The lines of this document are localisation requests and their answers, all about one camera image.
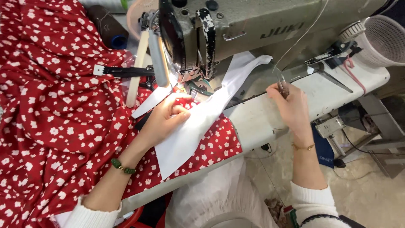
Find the fabric bundle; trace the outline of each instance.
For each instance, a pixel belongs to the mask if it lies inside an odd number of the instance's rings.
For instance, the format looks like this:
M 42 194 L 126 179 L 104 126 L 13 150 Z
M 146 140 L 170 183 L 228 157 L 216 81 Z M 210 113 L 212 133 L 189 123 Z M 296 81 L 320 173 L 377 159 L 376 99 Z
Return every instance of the fabric bundle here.
M 136 107 L 124 105 L 122 81 L 92 74 L 95 64 L 120 67 L 131 54 L 106 48 L 76 0 L 2 0 L 0 10 L 0 104 L 5 110 L 0 227 L 49 228 L 53 215 L 71 211 L 138 133 L 131 117 Z M 150 93 L 139 88 L 137 106 Z M 226 133 L 215 135 L 220 131 Z M 210 146 L 199 146 L 166 180 L 241 152 L 223 115 L 205 137 L 200 143 Z M 161 182 L 152 148 L 124 198 Z

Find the white basket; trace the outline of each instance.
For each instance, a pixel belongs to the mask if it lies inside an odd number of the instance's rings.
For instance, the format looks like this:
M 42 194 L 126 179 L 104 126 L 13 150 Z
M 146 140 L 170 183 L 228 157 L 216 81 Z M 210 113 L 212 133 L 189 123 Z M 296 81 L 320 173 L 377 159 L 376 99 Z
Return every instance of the white basket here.
M 405 66 L 405 29 L 389 17 L 368 18 L 366 31 L 355 40 L 363 50 L 357 58 L 371 67 Z

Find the hand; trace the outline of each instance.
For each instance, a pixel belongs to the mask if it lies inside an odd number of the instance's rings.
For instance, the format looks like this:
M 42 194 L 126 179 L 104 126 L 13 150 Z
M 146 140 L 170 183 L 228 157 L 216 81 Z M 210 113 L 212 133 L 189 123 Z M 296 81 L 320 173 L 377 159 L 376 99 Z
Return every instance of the hand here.
M 287 86 L 290 89 L 287 99 L 284 99 L 278 91 L 277 83 L 269 86 L 266 91 L 277 103 L 284 123 L 293 132 L 294 143 L 298 147 L 306 148 L 313 144 L 307 95 L 300 88 L 291 84 Z
M 141 131 L 137 135 L 149 148 L 156 146 L 168 137 L 180 124 L 185 122 L 190 113 L 181 105 L 174 105 L 176 99 L 191 99 L 191 95 L 175 92 L 157 105 Z

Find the white table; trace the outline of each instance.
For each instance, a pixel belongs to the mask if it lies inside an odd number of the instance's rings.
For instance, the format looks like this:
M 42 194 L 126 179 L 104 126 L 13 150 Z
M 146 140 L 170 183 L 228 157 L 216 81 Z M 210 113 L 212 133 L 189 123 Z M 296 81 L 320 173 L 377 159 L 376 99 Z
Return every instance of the white table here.
M 371 69 L 355 58 L 353 62 L 355 68 L 352 69 L 352 73 L 363 83 L 367 92 L 371 92 L 388 82 L 390 75 L 386 68 Z M 293 82 L 293 85 L 307 93 L 309 117 L 311 120 L 315 120 L 363 95 L 363 89 L 342 69 L 336 68 L 331 70 L 325 65 L 325 71 L 353 90 L 353 93 L 345 91 L 317 73 Z M 224 111 L 224 114 L 232 121 L 238 133 L 243 153 L 197 172 L 163 182 L 122 200 L 123 206 L 119 217 L 205 175 L 239 156 L 243 156 L 254 148 L 275 140 L 288 131 L 282 122 L 275 102 L 267 98 L 266 94 L 248 100 L 245 104 L 229 108 Z

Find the green beaded bracelet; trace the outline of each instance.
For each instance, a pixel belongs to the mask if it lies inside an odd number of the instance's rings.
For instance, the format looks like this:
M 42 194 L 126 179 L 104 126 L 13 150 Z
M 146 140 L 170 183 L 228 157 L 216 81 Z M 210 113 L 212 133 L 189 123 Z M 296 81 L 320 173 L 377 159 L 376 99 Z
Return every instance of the green beaded bracelet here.
M 115 168 L 124 171 L 126 174 L 134 174 L 136 171 L 136 169 L 122 167 L 121 162 L 116 158 L 111 159 L 111 163 Z

